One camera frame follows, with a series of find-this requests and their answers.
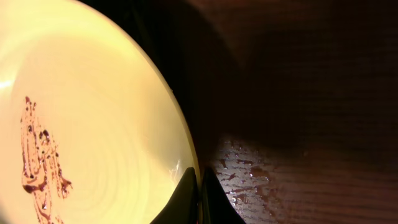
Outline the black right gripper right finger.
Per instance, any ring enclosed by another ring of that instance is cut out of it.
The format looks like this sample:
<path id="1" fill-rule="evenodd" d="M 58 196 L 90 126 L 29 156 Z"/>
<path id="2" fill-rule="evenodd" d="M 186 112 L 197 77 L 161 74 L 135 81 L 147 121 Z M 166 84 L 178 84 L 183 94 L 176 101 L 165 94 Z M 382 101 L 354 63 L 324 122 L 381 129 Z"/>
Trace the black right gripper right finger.
<path id="1" fill-rule="evenodd" d="M 246 224 L 230 204 L 215 172 L 207 167 L 201 186 L 203 224 Z"/>

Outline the yellow plate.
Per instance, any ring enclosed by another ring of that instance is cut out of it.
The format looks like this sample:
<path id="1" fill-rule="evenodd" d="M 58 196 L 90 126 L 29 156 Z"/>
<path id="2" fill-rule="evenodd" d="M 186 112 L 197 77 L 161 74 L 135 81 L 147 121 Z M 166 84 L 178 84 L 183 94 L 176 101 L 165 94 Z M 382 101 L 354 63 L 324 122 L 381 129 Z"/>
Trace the yellow plate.
<path id="1" fill-rule="evenodd" d="M 172 91 L 114 22 L 1 2 L 3 223 L 150 223 L 197 165 Z"/>

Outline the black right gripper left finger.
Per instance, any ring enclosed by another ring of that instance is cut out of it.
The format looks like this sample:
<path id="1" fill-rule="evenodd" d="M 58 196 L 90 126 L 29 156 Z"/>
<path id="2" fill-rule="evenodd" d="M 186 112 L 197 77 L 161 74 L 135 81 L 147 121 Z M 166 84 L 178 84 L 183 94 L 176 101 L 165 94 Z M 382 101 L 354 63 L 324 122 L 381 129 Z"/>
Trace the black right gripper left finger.
<path id="1" fill-rule="evenodd" d="M 170 200 L 150 224 L 197 224 L 198 184 L 195 170 L 183 173 Z"/>

